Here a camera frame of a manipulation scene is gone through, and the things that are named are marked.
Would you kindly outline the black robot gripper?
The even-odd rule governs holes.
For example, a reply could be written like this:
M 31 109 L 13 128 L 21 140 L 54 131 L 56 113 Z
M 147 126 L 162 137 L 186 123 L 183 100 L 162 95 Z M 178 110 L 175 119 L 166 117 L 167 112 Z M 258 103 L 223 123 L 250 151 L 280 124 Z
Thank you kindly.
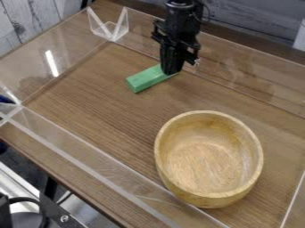
M 161 68 L 166 75 L 179 73 L 185 61 L 194 65 L 202 48 L 202 0 L 167 0 L 165 20 L 154 20 L 153 39 L 161 44 Z

